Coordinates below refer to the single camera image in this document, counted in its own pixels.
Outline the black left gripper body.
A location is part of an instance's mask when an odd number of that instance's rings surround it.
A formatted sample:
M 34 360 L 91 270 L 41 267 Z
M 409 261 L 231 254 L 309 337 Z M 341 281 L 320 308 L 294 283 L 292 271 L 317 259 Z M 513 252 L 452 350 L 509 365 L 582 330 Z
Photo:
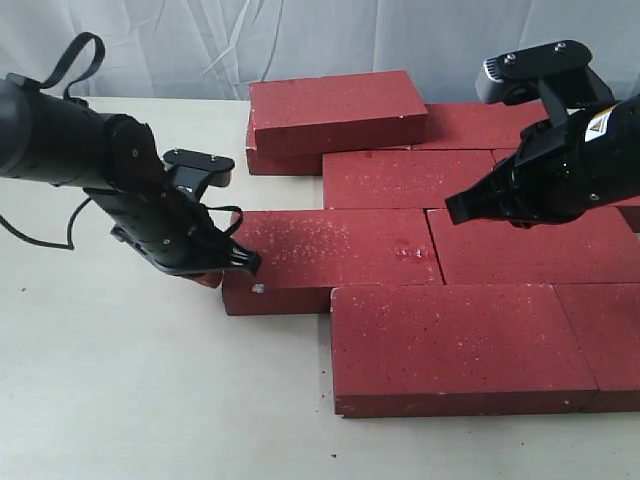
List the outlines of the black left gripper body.
M 229 269 L 232 234 L 170 184 L 150 127 L 124 114 L 103 119 L 109 187 L 84 192 L 113 219 L 111 234 L 169 275 Z

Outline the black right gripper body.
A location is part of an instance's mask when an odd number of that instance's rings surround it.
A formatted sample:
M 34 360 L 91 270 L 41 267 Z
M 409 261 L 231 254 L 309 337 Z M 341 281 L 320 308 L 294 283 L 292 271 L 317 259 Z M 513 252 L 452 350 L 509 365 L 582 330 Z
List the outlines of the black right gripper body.
M 562 224 L 639 195 L 639 98 L 568 121 L 523 140 L 498 163 L 492 215 L 523 228 Z

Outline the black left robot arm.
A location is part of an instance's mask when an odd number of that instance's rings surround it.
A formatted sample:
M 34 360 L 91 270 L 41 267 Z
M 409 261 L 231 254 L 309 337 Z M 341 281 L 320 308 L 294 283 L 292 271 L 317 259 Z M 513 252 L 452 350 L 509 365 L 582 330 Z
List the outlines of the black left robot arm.
M 111 217 L 112 235 L 165 274 L 211 287 L 211 274 L 258 272 L 261 257 L 218 228 L 201 198 L 225 188 L 232 159 L 173 149 L 160 155 L 151 128 L 125 114 L 100 114 L 41 92 L 32 79 L 1 82 L 1 175 L 77 187 Z

